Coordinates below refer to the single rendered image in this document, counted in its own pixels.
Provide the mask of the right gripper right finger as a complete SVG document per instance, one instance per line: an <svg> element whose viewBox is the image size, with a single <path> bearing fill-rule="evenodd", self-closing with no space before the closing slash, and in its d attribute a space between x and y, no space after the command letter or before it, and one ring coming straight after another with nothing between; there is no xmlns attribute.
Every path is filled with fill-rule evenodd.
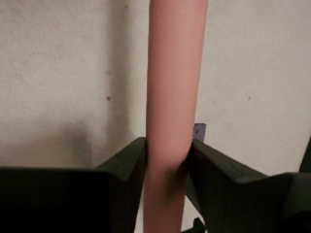
<svg viewBox="0 0 311 233"><path fill-rule="evenodd" d="M207 233L290 233L311 210L311 173L268 176L197 139L190 177Z"/></svg>

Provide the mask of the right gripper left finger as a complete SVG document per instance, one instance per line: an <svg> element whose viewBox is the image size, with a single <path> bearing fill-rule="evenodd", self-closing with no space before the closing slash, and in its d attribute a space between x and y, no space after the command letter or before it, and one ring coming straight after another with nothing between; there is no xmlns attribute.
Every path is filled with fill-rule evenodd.
<svg viewBox="0 0 311 233"><path fill-rule="evenodd" d="M138 137L95 168L0 166L0 227L135 233L145 161Z"/></svg>

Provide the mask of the pink long bar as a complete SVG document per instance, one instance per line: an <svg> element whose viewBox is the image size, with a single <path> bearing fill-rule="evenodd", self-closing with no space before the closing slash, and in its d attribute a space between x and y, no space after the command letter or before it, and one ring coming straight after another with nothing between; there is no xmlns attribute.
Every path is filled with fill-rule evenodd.
<svg viewBox="0 0 311 233"><path fill-rule="evenodd" d="M143 233L181 231L208 0L150 0Z"/></svg>

